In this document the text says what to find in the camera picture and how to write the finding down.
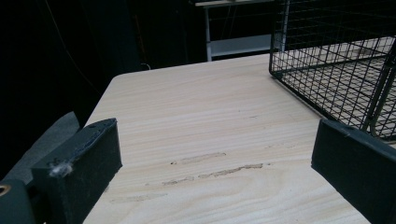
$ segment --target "black padded block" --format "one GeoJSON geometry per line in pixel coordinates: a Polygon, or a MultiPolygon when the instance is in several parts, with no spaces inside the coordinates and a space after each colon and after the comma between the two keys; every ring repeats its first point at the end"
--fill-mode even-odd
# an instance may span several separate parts
{"type": "Polygon", "coordinates": [[[21,180],[0,181],[0,223],[35,224],[29,195],[21,180]]]}
{"type": "Polygon", "coordinates": [[[396,223],[396,149],[322,119],[312,167],[372,223],[396,223]]]}
{"type": "Polygon", "coordinates": [[[82,223],[121,166],[115,119],[87,126],[35,164],[33,184],[51,208],[47,223],[82,223]]]}

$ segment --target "metal wire grid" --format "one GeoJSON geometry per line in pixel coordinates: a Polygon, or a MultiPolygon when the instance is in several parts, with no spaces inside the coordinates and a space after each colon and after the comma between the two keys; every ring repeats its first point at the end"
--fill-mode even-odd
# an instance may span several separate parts
{"type": "Polygon", "coordinates": [[[330,119],[394,140],[396,88],[371,106],[395,41],[391,1],[277,1],[270,72],[330,119]]]}

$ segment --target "gray fabric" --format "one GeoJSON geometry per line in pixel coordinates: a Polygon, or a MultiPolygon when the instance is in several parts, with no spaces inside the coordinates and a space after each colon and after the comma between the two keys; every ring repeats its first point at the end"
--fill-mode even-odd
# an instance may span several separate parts
{"type": "Polygon", "coordinates": [[[73,136],[78,129],[78,120],[74,112],[67,113],[58,119],[35,141],[4,179],[19,179],[28,184],[33,179],[30,167],[73,136]]]}

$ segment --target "metal shelf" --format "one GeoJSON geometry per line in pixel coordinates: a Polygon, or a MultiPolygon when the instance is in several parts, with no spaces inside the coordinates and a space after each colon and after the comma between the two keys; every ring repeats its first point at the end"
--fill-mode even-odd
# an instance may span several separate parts
{"type": "Polygon", "coordinates": [[[271,35],[254,35],[248,37],[215,40],[207,43],[211,57],[246,53],[271,48],[271,35]]]}

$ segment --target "light wood tabletop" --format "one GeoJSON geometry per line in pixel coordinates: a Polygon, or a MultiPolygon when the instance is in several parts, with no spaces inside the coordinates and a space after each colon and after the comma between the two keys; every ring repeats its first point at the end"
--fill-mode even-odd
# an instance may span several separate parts
{"type": "Polygon", "coordinates": [[[85,223],[368,223],[311,168],[320,115],[268,65],[115,77],[88,124],[118,120],[123,167],[85,223]]]}

